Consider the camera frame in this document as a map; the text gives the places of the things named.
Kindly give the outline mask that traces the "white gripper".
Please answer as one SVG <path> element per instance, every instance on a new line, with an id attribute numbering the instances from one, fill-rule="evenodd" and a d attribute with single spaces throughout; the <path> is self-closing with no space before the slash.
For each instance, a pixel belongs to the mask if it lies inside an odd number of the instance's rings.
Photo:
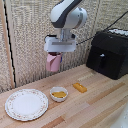
<path id="1" fill-rule="evenodd" d="M 44 50 L 46 52 L 73 52 L 76 49 L 75 40 L 60 41 L 55 36 L 45 38 Z"/>

